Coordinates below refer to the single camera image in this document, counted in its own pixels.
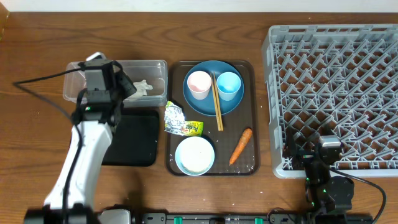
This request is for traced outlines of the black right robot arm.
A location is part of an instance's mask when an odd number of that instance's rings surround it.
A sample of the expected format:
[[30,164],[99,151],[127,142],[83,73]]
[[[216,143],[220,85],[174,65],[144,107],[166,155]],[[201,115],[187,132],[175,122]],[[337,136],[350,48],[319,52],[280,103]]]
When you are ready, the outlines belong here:
[[305,170],[305,193],[312,208],[295,219],[296,223],[354,224],[371,223],[369,215],[348,215],[352,209],[354,182],[347,176],[332,176],[331,165],[339,158],[343,143],[338,136],[320,136],[311,150],[299,149],[290,128],[286,129],[286,147],[293,165]]

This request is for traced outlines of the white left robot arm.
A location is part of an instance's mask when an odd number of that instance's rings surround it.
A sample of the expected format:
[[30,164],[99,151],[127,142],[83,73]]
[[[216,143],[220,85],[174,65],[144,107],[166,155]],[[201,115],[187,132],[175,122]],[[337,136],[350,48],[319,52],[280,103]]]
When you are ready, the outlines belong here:
[[94,191],[104,155],[113,140],[123,100],[136,89],[122,71],[85,72],[71,115],[72,138],[62,171],[41,209],[29,209],[24,223],[100,223]]

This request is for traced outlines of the foil snack wrapper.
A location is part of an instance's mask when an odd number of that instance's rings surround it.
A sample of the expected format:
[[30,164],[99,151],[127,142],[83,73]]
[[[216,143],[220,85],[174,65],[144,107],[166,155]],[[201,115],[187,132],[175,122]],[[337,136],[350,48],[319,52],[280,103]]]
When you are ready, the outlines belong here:
[[180,136],[201,136],[204,123],[202,121],[186,121],[182,109],[168,101],[164,113],[164,131]]

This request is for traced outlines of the white tissue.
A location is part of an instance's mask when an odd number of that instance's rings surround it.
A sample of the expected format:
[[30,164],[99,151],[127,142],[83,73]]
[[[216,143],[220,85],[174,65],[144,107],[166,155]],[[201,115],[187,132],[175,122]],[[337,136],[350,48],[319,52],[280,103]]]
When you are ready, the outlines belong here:
[[136,92],[126,98],[126,100],[136,101],[143,96],[147,96],[147,90],[152,90],[153,86],[147,84],[146,80],[142,80],[140,82],[134,82],[133,85],[136,87]]

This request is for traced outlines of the pile of rice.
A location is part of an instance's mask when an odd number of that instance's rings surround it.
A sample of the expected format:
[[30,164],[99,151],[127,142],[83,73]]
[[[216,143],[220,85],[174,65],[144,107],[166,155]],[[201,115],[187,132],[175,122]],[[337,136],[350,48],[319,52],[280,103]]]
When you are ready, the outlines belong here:
[[208,142],[199,137],[186,138],[182,142],[180,160],[184,168],[199,173],[206,170],[211,163],[211,148]]

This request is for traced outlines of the light blue bowl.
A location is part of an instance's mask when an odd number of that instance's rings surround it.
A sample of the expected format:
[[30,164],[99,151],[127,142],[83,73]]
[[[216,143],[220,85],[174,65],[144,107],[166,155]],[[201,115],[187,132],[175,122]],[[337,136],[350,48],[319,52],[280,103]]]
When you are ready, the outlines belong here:
[[215,161],[215,150],[205,138],[184,139],[175,151],[175,163],[184,174],[199,176],[208,172]]

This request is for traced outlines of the orange carrot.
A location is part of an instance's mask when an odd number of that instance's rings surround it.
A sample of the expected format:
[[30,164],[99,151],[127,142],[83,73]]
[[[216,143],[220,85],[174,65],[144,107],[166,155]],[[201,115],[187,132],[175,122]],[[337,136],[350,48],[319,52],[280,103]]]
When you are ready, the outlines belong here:
[[247,143],[251,139],[252,136],[252,129],[247,128],[243,131],[241,137],[239,138],[238,144],[235,147],[235,150],[233,151],[230,159],[229,159],[229,165],[233,165],[240,154],[243,152],[244,148],[246,147]]

